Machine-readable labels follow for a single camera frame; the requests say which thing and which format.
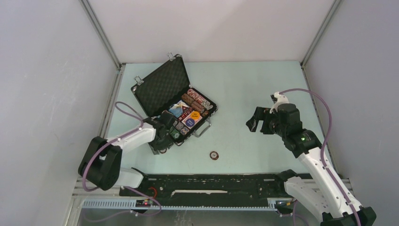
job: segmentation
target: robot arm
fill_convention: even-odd
[[[120,139],[112,137],[104,139],[95,137],[91,140],[88,149],[80,163],[78,173],[83,176],[86,166],[98,149],[118,138],[117,141],[107,146],[100,155],[93,161],[87,173],[87,180],[101,188],[108,190],[113,186],[129,186],[137,188],[143,180],[143,175],[134,170],[121,168],[120,163],[123,153],[130,152],[142,144],[149,143],[154,154],[159,154],[173,145],[173,140],[168,134],[168,128],[173,123],[173,116],[164,112],[160,118],[144,119],[142,127],[136,127],[127,133],[138,128],[137,132]]]
[[[296,106],[290,104],[287,97],[279,93],[275,93],[271,98],[274,101],[273,107],[257,107],[254,116],[247,122],[248,128],[255,132],[259,120],[263,120],[261,132],[277,134],[282,138],[285,147],[307,168],[322,196],[307,187],[292,170],[277,175],[280,186],[288,195],[302,203],[322,226],[355,226],[356,219],[350,205],[353,205],[362,225],[372,225],[376,218],[375,212],[371,207],[363,208],[348,191],[325,154],[323,158],[326,164],[322,164],[321,143],[312,131],[302,128]]]

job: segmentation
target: purple cable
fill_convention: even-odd
[[[123,104],[123,105],[127,106],[130,110],[132,110],[134,113],[136,113],[138,117],[135,116],[135,115],[133,115],[133,114],[130,114],[130,113],[128,113],[128,112],[125,112],[124,110],[122,110],[121,108],[118,107],[118,104]],[[137,132],[137,131],[139,130],[139,128],[143,126],[143,124],[144,124],[144,122],[143,122],[143,117],[142,117],[136,110],[134,110],[131,106],[129,106],[128,104],[126,104],[126,103],[124,103],[124,102],[121,102],[121,101],[117,101],[117,102],[115,102],[115,108],[118,109],[119,111],[121,111],[122,113],[124,113],[124,114],[126,114],[126,115],[129,115],[129,116],[131,116],[131,117],[133,117],[133,118],[135,118],[135,119],[137,119],[137,120],[140,121],[140,126],[139,126],[139,127],[137,127],[136,129],[134,129],[134,130],[132,130],[132,131],[130,131],[130,132],[128,132],[128,133],[125,133],[125,134],[121,135],[119,138],[123,139],[123,138],[125,138],[125,137],[127,137],[127,136],[129,136],[129,135],[131,135],[131,134],[133,134],[133,133],[135,133],[135,132]],[[85,168],[85,171],[84,171],[84,173],[83,173],[83,177],[82,177],[82,185],[83,185],[83,189],[84,189],[85,191],[91,192],[91,191],[94,191],[94,190],[98,189],[98,187],[94,187],[94,188],[87,188],[87,187],[86,187],[86,177],[87,177],[88,169],[91,167],[91,165],[93,164],[93,161],[97,158],[97,156],[98,156],[107,146],[109,146],[110,144],[114,143],[114,142],[117,141],[117,140],[118,140],[118,138],[115,138],[115,139],[111,140],[110,142],[106,143],[106,144],[105,144],[104,146],[102,146],[100,149],[98,149],[97,152],[93,155],[93,157],[92,157],[92,158],[90,159],[90,161],[88,162],[88,164],[87,164],[87,166],[86,166],[86,168]],[[134,212],[134,211],[132,211],[132,210],[126,210],[126,211],[121,211],[121,212],[112,214],[111,216],[108,216],[108,217],[106,217],[106,218],[99,219],[99,220],[90,220],[90,219],[87,219],[87,218],[86,218],[86,215],[83,213],[83,218],[84,218],[86,221],[88,221],[88,222],[97,223],[97,222],[102,222],[102,221],[111,219],[112,217],[117,216],[117,215],[119,215],[119,214],[123,214],[123,213],[131,213],[131,212],[134,212],[134,213],[136,213],[137,215],[153,216],[153,215],[156,215],[156,214],[158,214],[158,213],[160,213],[160,212],[162,211],[162,206],[161,206],[161,204],[160,204],[156,199],[154,199],[154,198],[152,198],[152,197],[149,197],[149,196],[147,196],[147,195],[145,195],[145,194],[143,194],[143,193],[141,193],[141,192],[135,190],[135,189],[132,188],[132,187],[128,187],[128,186],[127,186],[127,187],[125,187],[125,188],[127,188],[127,189],[129,189],[129,190],[135,192],[136,194],[139,194],[139,195],[141,195],[141,196],[143,196],[143,197],[146,197],[146,198],[152,200],[154,203],[156,203],[156,204],[160,207],[159,210],[158,210],[156,213],[152,213],[152,214],[143,214],[143,213]]]
[[[133,115],[133,114],[130,114],[130,113],[127,113],[127,112],[123,111],[122,109],[120,109],[120,108],[118,107],[117,104],[123,104],[123,105],[127,106],[127,107],[130,108],[134,113],[136,113],[136,114],[138,115],[138,117],[135,116],[135,115]],[[131,116],[131,117],[133,117],[133,118],[139,120],[139,121],[140,121],[140,126],[137,127],[136,129],[130,131],[130,132],[127,132],[127,133],[121,135],[120,137],[117,137],[117,138],[115,138],[115,139],[109,141],[109,142],[106,143],[104,146],[100,147],[100,148],[96,151],[96,153],[93,155],[93,157],[91,157],[90,161],[88,161],[88,164],[87,164],[87,166],[86,166],[86,168],[85,168],[85,171],[83,172],[83,176],[82,176],[82,186],[83,186],[83,189],[84,189],[85,191],[87,191],[87,192],[92,192],[92,191],[98,189],[98,187],[87,188],[87,186],[86,186],[86,177],[87,177],[87,173],[88,173],[89,168],[90,168],[91,165],[93,164],[94,160],[99,156],[99,154],[100,154],[106,147],[108,147],[110,144],[112,144],[112,143],[114,143],[115,141],[117,141],[118,138],[123,139],[123,138],[125,138],[125,137],[127,137],[127,136],[130,136],[130,135],[132,135],[133,133],[137,132],[137,131],[139,130],[140,127],[143,127],[143,124],[144,124],[143,118],[142,118],[141,115],[140,115],[139,113],[137,113],[137,111],[135,111],[132,107],[130,107],[129,105],[127,105],[127,104],[124,103],[124,102],[117,101],[117,102],[115,102],[115,108],[118,109],[118,110],[120,110],[122,113],[124,113],[124,114],[126,114],[126,115],[129,115],[129,116]]]
[[[297,202],[298,201],[295,201],[294,208],[292,210],[294,226],[296,226],[296,222],[295,222],[295,217],[294,216],[299,217],[307,226],[309,226],[309,222],[305,219],[304,216],[295,213],[295,208],[296,208],[296,203]],[[281,214],[280,211],[278,211],[278,210],[277,210],[277,213],[280,215],[280,217],[290,217],[291,216],[291,214]]]
[[[296,204],[298,203],[298,201],[294,202],[294,208],[292,209],[292,221],[294,222],[294,226],[296,226],[296,222],[295,222],[295,209],[296,209]]]
[[[330,175],[330,177],[332,178],[332,180],[334,181],[334,183],[337,185],[338,189],[341,191],[343,197],[345,198],[347,203],[350,203],[351,200],[349,199],[348,195],[346,194],[346,192],[343,190],[342,186],[339,184],[338,180],[334,177],[333,173],[331,172],[331,170],[329,168],[327,168],[327,163],[326,160],[324,159],[324,148],[327,145],[327,141],[328,141],[328,137],[330,136],[330,132],[331,132],[331,124],[332,124],[332,116],[331,116],[331,111],[330,108],[328,107],[327,103],[323,100],[323,98],[321,98],[317,93],[312,92],[310,90],[307,89],[300,89],[300,88],[296,88],[296,89],[287,89],[284,90],[282,92],[280,92],[280,94],[284,94],[284,93],[288,93],[288,92],[292,92],[292,91],[303,91],[303,92],[307,92],[310,93],[312,95],[314,95],[315,97],[317,97],[317,99],[319,99],[323,105],[326,107],[327,113],[328,113],[328,129],[327,129],[327,134],[326,137],[324,138],[323,144],[321,145],[321,149],[320,149],[320,159],[321,162],[323,164],[323,166],[326,168],[327,173]],[[350,204],[349,207],[351,208],[355,218],[356,218],[356,223],[358,224],[358,226],[361,226],[360,223],[360,219],[358,216],[358,213],[356,212],[355,207],[353,206],[353,204]]]
[[[299,214],[297,214],[296,216],[299,217],[305,223],[306,226],[309,226],[309,222],[305,219],[304,216],[299,215]]]

